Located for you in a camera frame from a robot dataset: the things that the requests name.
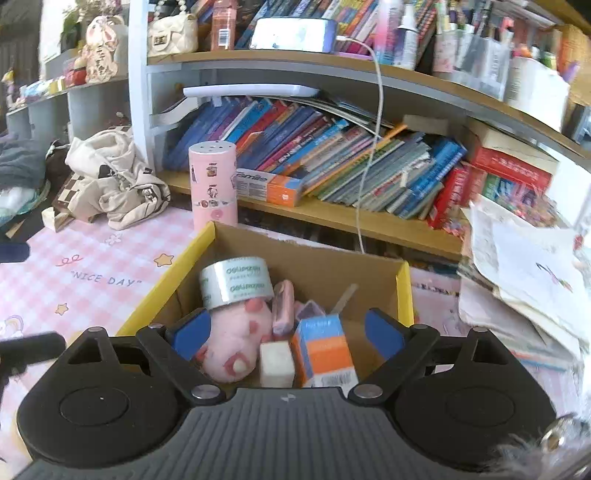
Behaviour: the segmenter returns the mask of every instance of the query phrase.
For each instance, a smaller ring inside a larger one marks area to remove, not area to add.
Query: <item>red book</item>
[[[299,135],[294,137],[291,141],[287,142],[283,147],[277,150],[272,156],[267,158],[262,163],[262,165],[258,167],[258,170],[271,171],[277,168],[279,165],[279,159],[281,159],[281,157],[285,156],[293,148],[300,145],[304,140],[306,140],[306,138],[311,137],[318,129],[328,125],[329,122],[330,121],[325,116],[319,118],[316,122],[312,123],[305,130],[303,130]]]
[[[357,24],[363,18],[365,12],[368,10],[369,6],[373,3],[373,1],[374,0],[365,0],[365,2],[363,2],[361,8],[357,11],[355,16],[353,17],[353,20],[351,20],[351,23],[347,27],[347,30],[345,30],[345,33],[343,34],[345,37],[351,36],[353,30],[355,30],[355,27],[357,27]]]
[[[447,175],[443,190],[435,198],[427,218],[427,224],[431,228],[441,228],[451,209],[460,205],[468,177],[468,168],[462,164],[455,166]]]
[[[466,148],[468,149],[467,160],[475,167],[484,170],[502,179],[514,181],[527,185],[535,192],[543,193],[550,185],[552,175],[540,170],[519,158],[505,152],[485,148],[479,137],[469,133]]]
[[[466,186],[464,187],[462,199],[460,201],[460,205],[463,207],[470,205],[470,201],[474,201],[476,196],[482,193],[486,176],[488,175],[484,170],[476,168],[469,163],[466,164],[466,167],[468,168],[468,180],[466,181]]]
[[[236,155],[245,151],[285,110],[287,110],[287,104],[283,100],[276,100],[269,111],[240,138],[236,144]]]

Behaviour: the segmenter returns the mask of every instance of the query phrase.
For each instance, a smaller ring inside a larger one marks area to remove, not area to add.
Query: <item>stuffed toy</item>
[[[213,380],[242,380],[254,370],[261,343],[289,337],[294,327],[294,287],[284,280],[274,291],[272,311],[257,298],[210,312],[211,333],[195,358]]]
[[[261,343],[272,339],[271,311],[258,298],[218,307],[210,316],[211,333],[196,359],[217,382],[242,380],[254,370]]]

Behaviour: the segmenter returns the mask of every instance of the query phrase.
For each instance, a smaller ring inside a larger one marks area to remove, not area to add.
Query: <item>white eraser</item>
[[[261,386],[291,388],[296,374],[288,342],[261,344]]]

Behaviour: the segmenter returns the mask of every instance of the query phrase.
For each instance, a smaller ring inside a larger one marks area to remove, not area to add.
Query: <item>metal screw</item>
[[[220,393],[221,390],[215,385],[197,385],[191,390],[191,395],[199,400],[216,398]]]
[[[357,385],[353,389],[353,393],[357,395],[359,398],[364,398],[369,400],[371,398],[378,398],[382,396],[384,391],[377,385],[373,385],[371,383]]]

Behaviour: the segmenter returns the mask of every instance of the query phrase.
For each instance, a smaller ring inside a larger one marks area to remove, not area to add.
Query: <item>pink checkered mat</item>
[[[0,265],[0,338],[55,330],[70,344],[93,325],[114,335],[194,237],[191,212],[174,208],[120,232],[105,217],[74,221],[57,234],[43,229],[29,241],[25,263]],[[0,480],[30,461],[15,412],[48,366],[31,367],[5,390]]]

